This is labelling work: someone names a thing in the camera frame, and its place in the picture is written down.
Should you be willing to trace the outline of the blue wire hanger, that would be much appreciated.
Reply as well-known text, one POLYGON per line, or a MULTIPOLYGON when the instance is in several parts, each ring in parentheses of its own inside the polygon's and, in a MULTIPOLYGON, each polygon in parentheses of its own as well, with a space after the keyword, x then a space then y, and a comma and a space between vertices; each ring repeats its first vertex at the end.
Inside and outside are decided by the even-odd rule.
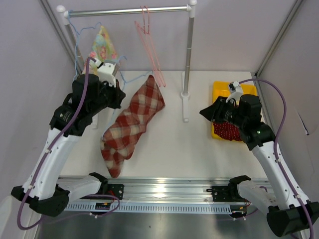
MULTIPOLYGON (((130 83, 132 83, 132 82, 134 82, 134 81, 136 81, 136 80, 138 80, 138 79, 140 79, 140 78, 142 78, 142 77, 146 77, 147 75, 149 75, 150 73, 153 72, 152 70, 146 71, 146 72, 144 72, 143 74, 136 76, 135 78, 132 78, 132 79, 130 79, 130 80, 127 80, 127 79, 125 78, 124 73, 123 73, 124 71, 122 71, 122 70, 120 69, 120 67, 121 67, 120 64, 121 64, 121 60, 122 60, 122 59, 127 60, 127 57, 126 57, 125 55, 121 55, 121 56, 118 58, 118 60, 116 61, 116 66, 119 67, 118 72, 119 72, 120 77, 121 77, 122 82, 123 82, 123 83, 122 83, 122 87, 121 87, 121 90, 122 90, 122 91, 124 91, 124 89, 125 89, 125 87, 126 87, 127 84, 130 84, 130 83)), ((118 112, 118 110, 119 110, 119 109, 114 109, 114 110, 113 110, 113 112, 112 112, 112 114, 111 114, 111 118, 110 118, 110 120, 108 121, 108 123, 107 123, 107 125, 106 125, 106 127, 105 127, 105 129, 104 129, 104 132, 102 133, 101 137, 102 137, 103 134, 110 128, 110 126, 115 122, 115 114, 116 114, 116 112, 118 112)))
POLYGON ((77 28, 75 27, 75 25, 71 21, 70 14, 72 12, 73 12, 73 10, 67 11, 66 19, 67 19, 68 25, 71 28, 71 33, 73 34, 73 38, 74 38, 75 75, 73 77, 73 81, 75 81, 75 79, 82 73, 82 71, 84 69, 84 58, 83 58, 82 53, 79 49, 79 40, 80 40, 81 33, 83 30, 97 29, 98 26, 101 26, 102 24, 101 24, 101 22, 97 22, 94 26, 87 26, 87 27, 84 27, 78 31, 77 28))

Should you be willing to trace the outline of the floral pastel skirt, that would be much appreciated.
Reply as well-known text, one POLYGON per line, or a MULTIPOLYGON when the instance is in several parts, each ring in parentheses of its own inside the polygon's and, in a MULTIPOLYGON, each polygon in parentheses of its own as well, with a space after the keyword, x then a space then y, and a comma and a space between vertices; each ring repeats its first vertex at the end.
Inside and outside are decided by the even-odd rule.
POLYGON ((96 61, 90 60, 89 73, 98 75, 100 69, 107 70, 113 68, 113 75, 116 75, 119 56, 114 44, 109 37, 107 29, 100 26, 99 31, 93 41, 88 57, 94 58, 96 61))

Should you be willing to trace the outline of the red plaid cloth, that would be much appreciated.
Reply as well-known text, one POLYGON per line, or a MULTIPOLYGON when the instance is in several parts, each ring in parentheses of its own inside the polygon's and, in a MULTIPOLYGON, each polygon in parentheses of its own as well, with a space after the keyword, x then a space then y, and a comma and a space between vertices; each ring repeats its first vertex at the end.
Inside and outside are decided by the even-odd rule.
POLYGON ((100 140, 101 154, 112 178, 120 175, 124 161, 132 157, 148 123, 164 107, 160 88, 154 76, 149 75, 100 140))

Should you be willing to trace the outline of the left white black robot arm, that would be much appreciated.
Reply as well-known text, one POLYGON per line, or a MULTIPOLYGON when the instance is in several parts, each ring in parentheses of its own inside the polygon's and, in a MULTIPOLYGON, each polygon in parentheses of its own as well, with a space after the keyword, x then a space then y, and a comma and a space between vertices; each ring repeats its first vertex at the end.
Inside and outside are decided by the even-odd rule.
POLYGON ((119 82, 100 81, 94 74, 80 75, 72 92, 53 114, 45 147, 28 180, 13 187, 11 195, 26 202, 35 212, 56 217, 68 203, 84 197, 103 199, 108 194, 108 179, 93 172, 70 184, 58 184, 60 172, 93 116, 105 108, 119 109, 126 94, 119 82))

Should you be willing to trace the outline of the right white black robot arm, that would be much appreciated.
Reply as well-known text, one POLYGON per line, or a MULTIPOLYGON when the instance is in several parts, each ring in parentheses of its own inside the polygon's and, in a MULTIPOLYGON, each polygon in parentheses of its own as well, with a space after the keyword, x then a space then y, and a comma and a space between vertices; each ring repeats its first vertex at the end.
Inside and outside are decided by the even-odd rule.
POLYGON ((244 94, 236 105, 234 100, 219 96, 199 113, 210 122, 228 122, 239 129, 242 141, 265 171, 273 195, 257 186, 246 176, 233 178, 228 197, 251 202, 267 219, 278 237, 308 229, 314 237, 313 225, 319 217, 318 202, 311 202, 289 171, 272 129, 262 122, 262 105, 258 96, 244 94))

